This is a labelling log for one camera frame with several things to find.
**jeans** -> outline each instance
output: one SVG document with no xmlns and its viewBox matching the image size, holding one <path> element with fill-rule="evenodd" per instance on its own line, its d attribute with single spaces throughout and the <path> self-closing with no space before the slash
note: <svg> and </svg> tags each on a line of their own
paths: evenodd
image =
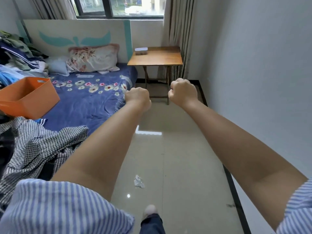
<svg viewBox="0 0 312 234">
<path fill-rule="evenodd" d="M 157 213 L 147 216 L 147 218 L 141 222 L 139 234 L 166 234 L 160 216 Z"/>
</svg>

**curtain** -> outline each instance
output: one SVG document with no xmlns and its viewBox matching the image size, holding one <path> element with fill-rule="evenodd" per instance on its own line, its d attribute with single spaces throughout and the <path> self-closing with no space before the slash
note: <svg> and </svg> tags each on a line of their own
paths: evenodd
<svg viewBox="0 0 312 234">
<path fill-rule="evenodd" d="M 173 80 L 188 78 L 196 1 L 166 0 L 162 46 L 179 46 L 183 60 L 182 66 L 171 70 Z M 164 67 L 159 67 L 158 78 L 163 78 L 164 72 Z"/>
<path fill-rule="evenodd" d="M 76 19 L 70 0 L 30 0 L 41 19 Z"/>
</svg>

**light blue pillow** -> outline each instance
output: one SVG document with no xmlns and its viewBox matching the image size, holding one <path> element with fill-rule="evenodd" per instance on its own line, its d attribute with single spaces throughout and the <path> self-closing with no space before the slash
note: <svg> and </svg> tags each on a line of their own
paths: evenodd
<svg viewBox="0 0 312 234">
<path fill-rule="evenodd" d="M 49 74 L 60 74 L 69 76 L 69 72 L 66 65 L 68 57 L 49 57 L 46 59 L 46 63 L 49 66 Z"/>
</svg>

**bed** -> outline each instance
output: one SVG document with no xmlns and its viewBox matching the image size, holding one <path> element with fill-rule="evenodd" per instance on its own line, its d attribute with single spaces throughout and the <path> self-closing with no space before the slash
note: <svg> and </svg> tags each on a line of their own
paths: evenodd
<svg viewBox="0 0 312 234">
<path fill-rule="evenodd" d="M 75 72 L 69 76 L 49 75 L 60 101 L 43 118 L 45 128 L 59 131 L 64 127 L 86 125 L 89 135 L 124 106 L 124 92 L 135 85 L 138 72 L 119 63 L 119 71 Z"/>
</svg>

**houndstooth fabric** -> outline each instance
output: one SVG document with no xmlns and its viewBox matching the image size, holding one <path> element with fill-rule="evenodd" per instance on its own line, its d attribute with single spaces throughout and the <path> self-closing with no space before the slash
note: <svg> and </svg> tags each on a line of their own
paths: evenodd
<svg viewBox="0 0 312 234">
<path fill-rule="evenodd" d="M 0 180 L 0 216 L 8 206 L 16 184 L 26 178 L 37 178 L 45 162 L 56 158 L 55 173 L 88 136 L 86 126 L 67 127 L 59 132 L 17 117 L 0 124 L 0 134 L 12 128 L 14 153 Z"/>
</svg>

